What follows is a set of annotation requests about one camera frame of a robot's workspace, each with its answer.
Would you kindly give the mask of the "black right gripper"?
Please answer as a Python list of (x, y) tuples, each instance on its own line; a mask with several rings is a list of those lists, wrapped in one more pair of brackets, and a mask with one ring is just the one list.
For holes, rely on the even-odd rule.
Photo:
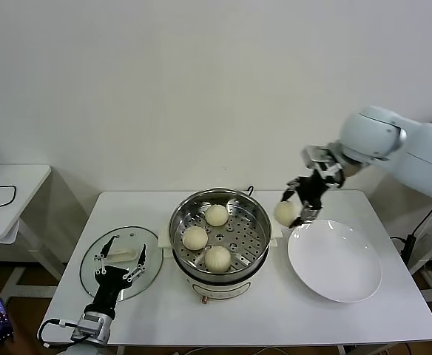
[(300, 202), (304, 206), (299, 216), (289, 225), (290, 229), (311, 223), (317, 219), (323, 207), (321, 197), (327, 190), (328, 186), (316, 169), (312, 171), (310, 176), (299, 176), (287, 183), (281, 201), (288, 201), (294, 195), (298, 195)]

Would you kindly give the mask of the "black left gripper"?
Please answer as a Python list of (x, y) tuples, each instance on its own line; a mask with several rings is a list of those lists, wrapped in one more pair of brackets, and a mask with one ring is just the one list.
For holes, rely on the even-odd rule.
[(95, 280), (98, 282), (98, 290), (94, 300), (85, 307), (84, 313), (97, 312), (108, 317), (115, 317), (115, 307), (119, 294), (122, 290), (129, 288), (133, 280), (139, 278), (146, 270), (146, 244), (143, 244), (136, 267), (129, 272), (123, 268), (106, 266), (105, 259), (115, 239), (115, 235), (111, 236), (101, 251), (94, 256), (94, 274)]

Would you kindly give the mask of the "person's hand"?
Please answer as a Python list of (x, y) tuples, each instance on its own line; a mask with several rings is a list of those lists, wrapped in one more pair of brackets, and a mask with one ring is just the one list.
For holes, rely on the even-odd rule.
[(33, 348), (27, 344), (21, 332), (16, 332), (12, 339), (0, 345), (0, 354), (34, 354)]

